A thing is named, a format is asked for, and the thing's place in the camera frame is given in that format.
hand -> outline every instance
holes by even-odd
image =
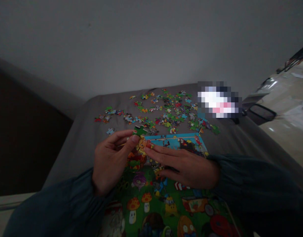
[[[161,176],[196,189],[212,189],[218,184],[220,168],[214,161],[207,160],[184,149],[173,150],[155,145],[153,149],[145,147],[144,150],[149,157],[162,166],[171,166],[179,171],[165,169],[160,172]]]
[[[96,146],[95,164],[92,174],[96,196],[107,195],[121,178],[128,154],[139,141],[139,136],[131,136],[134,131],[115,132]]]

white wall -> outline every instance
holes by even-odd
[[[0,0],[0,67],[71,117],[198,80],[246,97],[302,46],[303,0]]]

wrist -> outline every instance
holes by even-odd
[[[211,173],[211,177],[210,177],[211,183],[208,189],[213,189],[219,183],[221,168],[217,162],[212,160],[207,160],[207,161],[209,162],[209,169]]]
[[[93,173],[92,174],[93,195],[96,196],[96,197],[103,197],[106,194],[102,190],[102,186],[100,186],[96,180],[98,180],[98,179],[96,178],[95,174]]]

gray blanket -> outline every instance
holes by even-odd
[[[148,116],[154,120],[160,117],[164,111],[143,114],[139,112],[133,103],[135,101],[142,101],[143,106],[149,108],[153,106],[151,100],[141,100],[140,96],[150,92],[154,92],[155,96],[158,94],[164,95],[162,89],[163,88],[156,88],[100,95],[90,99],[80,109],[58,158],[45,181],[44,188],[77,176],[92,167],[95,146],[108,137],[106,133],[108,128],[115,128],[118,131],[133,129],[135,125],[139,125],[137,122],[128,125],[123,120],[123,116],[118,115],[113,115],[107,124],[94,122],[95,117],[104,114],[106,107],[112,106],[113,109],[117,110],[125,109],[126,113],[131,113],[134,117],[139,115]],[[167,87],[166,89],[172,95],[175,95],[181,90],[185,90],[187,93],[193,95],[191,98],[192,102],[197,102],[197,84]],[[136,95],[137,98],[130,100],[129,97],[132,95]],[[163,102],[160,101],[156,105],[163,105]],[[303,189],[303,168],[248,117],[240,118],[240,124],[238,125],[230,119],[211,118],[208,119],[208,121],[218,126],[221,131],[219,135],[215,135],[206,129],[204,133],[201,134],[210,154],[244,154],[277,164],[289,170],[293,179],[298,183],[301,189]],[[193,132],[190,131],[187,126],[187,121],[181,123],[177,133]],[[164,126],[156,125],[156,127],[160,131],[159,135],[169,133]]]

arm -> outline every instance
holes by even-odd
[[[25,200],[13,212],[4,236],[95,236],[113,192],[95,196],[92,173],[90,169]]]
[[[127,139],[133,131],[115,132],[99,143],[93,169],[25,200],[13,212],[4,236],[95,236],[113,198],[111,190],[138,143],[136,135]]]
[[[220,166],[212,192],[264,236],[303,236],[303,192],[278,166],[242,155],[208,156]]]
[[[179,171],[163,170],[161,176],[191,188],[210,189],[261,237],[303,236],[303,192],[279,167],[241,155],[203,159],[161,146],[145,152]]]

